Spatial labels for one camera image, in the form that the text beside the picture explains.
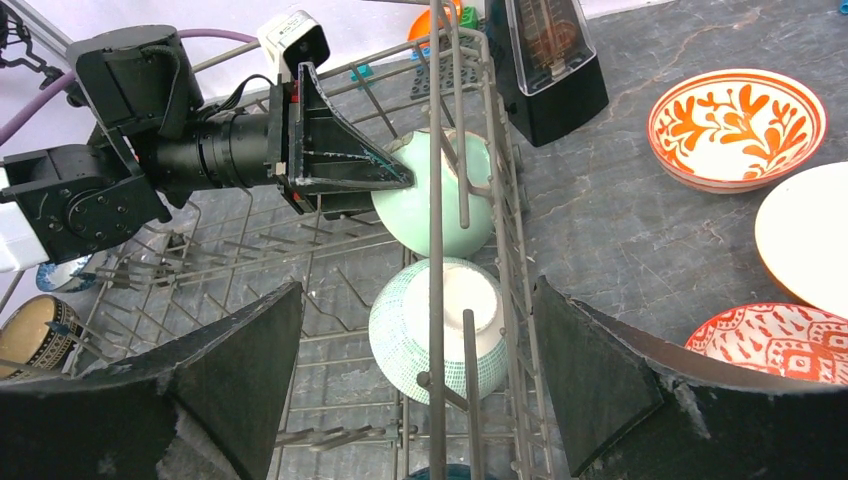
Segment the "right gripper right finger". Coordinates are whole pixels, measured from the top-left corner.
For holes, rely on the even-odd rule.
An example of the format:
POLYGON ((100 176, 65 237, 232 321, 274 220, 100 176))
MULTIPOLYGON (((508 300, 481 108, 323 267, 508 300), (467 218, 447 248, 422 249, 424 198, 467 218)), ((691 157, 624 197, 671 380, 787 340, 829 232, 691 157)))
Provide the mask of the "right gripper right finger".
POLYGON ((847 391, 723 363, 558 291, 532 293, 576 479, 843 479, 847 391))

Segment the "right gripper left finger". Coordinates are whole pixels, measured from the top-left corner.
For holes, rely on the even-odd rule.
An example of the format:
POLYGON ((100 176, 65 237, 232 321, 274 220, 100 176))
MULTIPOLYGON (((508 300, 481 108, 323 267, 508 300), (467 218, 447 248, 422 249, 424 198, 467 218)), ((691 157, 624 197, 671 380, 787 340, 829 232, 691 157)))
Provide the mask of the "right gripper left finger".
POLYGON ((1 387, 5 479, 263 479, 303 321, 299 282, 73 379, 1 387))

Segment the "grey wire dish rack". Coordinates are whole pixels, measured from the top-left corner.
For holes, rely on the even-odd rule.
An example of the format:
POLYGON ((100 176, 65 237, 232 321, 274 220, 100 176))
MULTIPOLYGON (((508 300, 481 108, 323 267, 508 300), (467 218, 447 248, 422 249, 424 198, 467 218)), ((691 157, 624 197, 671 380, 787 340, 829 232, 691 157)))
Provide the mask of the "grey wire dish rack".
MULTIPOLYGON (((167 222, 153 220, 128 241, 104 250, 97 283, 77 293, 45 293, 78 314, 80 337, 57 322, 47 325, 72 338, 62 372, 1 359, 1 387, 48 378, 73 379, 143 354, 299 282, 303 321, 298 356, 288 385, 275 448, 263 479, 401 479, 426 466, 436 479, 467 470, 483 479, 556 477, 522 231, 522 209, 510 126, 495 85, 494 61, 480 30, 453 26, 441 2, 429 3, 432 53, 423 40, 407 41, 366 57, 374 76, 349 81, 352 62, 316 69, 320 85, 339 113, 385 149, 407 133, 430 131, 430 255, 398 242, 372 212, 327 220, 296 212, 273 185, 197 191, 167 222), (411 100, 416 51, 430 76, 427 97, 411 100), (462 85, 463 55, 474 59, 480 80, 462 85), (453 60, 453 90, 439 86, 441 57, 453 60), (485 139, 491 175, 487 190, 469 184, 465 133, 485 139), (474 314, 463 313, 466 395, 447 388, 444 376, 441 154, 458 167, 460 225, 469 227, 471 194, 493 207, 495 230, 467 258, 501 287, 508 347, 508 375, 490 395, 478 391, 474 314), (417 381, 430 393, 425 405, 405 396, 381 372, 368 337, 369 314, 383 287, 404 268, 430 262, 430 369, 417 381)), ((87 106, 67 51, 57 42, 66 74, 44 98, 69 93, 87 106)), ((240 107, 269 109, 276 77, 236 71, 240 107)), ((226 97, 205 100, 219 103, 226 97)))

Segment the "white bowl orange pattern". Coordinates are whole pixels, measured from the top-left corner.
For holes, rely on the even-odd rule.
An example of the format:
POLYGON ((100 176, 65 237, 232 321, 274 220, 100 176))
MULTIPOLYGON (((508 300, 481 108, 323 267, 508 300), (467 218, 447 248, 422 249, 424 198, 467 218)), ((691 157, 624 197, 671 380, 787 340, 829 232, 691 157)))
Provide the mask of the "white bowl orange pattern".
POLYGON ((674 180, 714 194, 754 191, 798 170, 828 128, 822 100, 786 75, 713 70, 667 90, 646 121, 649 146, 674 180))

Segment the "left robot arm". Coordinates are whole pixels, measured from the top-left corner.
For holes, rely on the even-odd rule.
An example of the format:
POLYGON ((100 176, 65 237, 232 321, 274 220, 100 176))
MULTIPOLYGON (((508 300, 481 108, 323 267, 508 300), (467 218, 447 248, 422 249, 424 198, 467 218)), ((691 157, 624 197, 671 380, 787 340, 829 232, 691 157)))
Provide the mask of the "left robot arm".
POLYGON ((21 271, 110 249, 167 222, 197 191, 277 187, 298 213, 332 219, 372 207, 375 191, 414 174, 331 104, 316 69, 323 29, 304 14, 259 36, 278 76, 269 109, 250 114, 242 91, 206 104, 168 25, 110 31, 70 45, 72 71, 99 131, 1 165, 1 268, 21 271))

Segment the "dark brown banded bowl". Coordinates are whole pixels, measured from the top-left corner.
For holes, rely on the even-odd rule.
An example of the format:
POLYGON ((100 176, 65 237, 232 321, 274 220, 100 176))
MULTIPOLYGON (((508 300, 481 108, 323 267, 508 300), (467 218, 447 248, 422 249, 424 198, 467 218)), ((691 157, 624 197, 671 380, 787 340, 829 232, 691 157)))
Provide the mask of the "dark brown banded bowl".
POLYGON ((1 328, 1 359, 61 373, 75 341, 53 331, 48 322, 67 327, 77 337, 83 334, 81 320, 69 304, 39 295, 21 305, 1 328))

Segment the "pale green bowl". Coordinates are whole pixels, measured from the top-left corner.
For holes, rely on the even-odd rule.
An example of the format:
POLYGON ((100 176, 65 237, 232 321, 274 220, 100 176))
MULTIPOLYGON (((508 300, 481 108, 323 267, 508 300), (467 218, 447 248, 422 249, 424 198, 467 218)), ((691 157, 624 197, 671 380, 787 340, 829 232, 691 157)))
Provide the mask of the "pale green bowl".
MULTIPOLYGON (((374 191, 372 202, 385 228, 395 239, 420 256, 430 255, 430 131, 413 130, 391 142, 385 149, 411 170, 413 186, 398 190, 374 191)), ((485 139, 465 133, 466 167, 469 184, 487 190, 491 175, 490 156, 485 139)), ((467 258, 480 250, 493 234, 493 207, 489 200, 471 194, 469 227, 460 225, 458 167, 441 154, 443 255, 467 258)))

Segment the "blue white patterned bowl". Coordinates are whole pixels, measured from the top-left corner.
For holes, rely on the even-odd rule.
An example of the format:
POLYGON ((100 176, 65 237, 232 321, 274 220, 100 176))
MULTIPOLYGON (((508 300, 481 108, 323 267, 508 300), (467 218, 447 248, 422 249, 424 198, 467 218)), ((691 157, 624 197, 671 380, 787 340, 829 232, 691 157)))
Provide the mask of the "blue white patterned bowl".
POLYGON ((807 306, 734 307, 698 327, 684 348, 781 377, 847 384, 847 320, 807 306))

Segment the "light green ribbed bowl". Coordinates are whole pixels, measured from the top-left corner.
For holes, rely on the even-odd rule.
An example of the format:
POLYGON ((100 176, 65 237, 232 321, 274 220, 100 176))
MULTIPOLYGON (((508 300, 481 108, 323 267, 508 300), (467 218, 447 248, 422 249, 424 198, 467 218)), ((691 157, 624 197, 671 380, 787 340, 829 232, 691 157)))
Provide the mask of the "light green ribbed bowl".
MULTIPOLYGON (((375 361, 405 396, 430 403, 417 381, 430 369, 430 262, 420 260, 397 273, 373 302, 368 337, 375 361)), ((467 260, 446 257, 443 265, 444 376, 447 388, 466 395, 463 313, 474 314, 479 395, 493 393, 508 375, 502 291, 497 279, 467 260)))

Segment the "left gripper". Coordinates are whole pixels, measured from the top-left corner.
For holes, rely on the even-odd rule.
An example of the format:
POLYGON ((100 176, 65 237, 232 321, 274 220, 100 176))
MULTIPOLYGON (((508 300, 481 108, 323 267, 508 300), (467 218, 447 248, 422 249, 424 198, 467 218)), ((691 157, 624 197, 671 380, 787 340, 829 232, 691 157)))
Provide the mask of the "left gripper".
MULTIPOLYGON (((294 190, 300 195, 292 194, 295 206, 337 220, 372 212, 372 191, 414 185, 409 168, 339 113, 313 63, 300 63, 297 76, 294 190)), ((177 209, 196 191, 285 189, 292 93, 291 86, 273 86, 267 113, 231 110, 189 122, 176 140, 155 136, 136 149, 139 164, 177 209)))

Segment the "white blue rimmed bowl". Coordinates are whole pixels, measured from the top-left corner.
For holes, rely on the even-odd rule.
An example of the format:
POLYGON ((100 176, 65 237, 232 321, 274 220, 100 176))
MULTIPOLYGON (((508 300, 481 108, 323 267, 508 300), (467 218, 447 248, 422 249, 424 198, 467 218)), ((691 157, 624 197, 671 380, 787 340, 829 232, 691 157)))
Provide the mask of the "white blue rimmed bowl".
POLYGON ((37 268, 35 285, 45 293, 82 292, 97 283, 97 270, 105 267, 108 257, 101 251, 60 264, 43 263, 37 268))

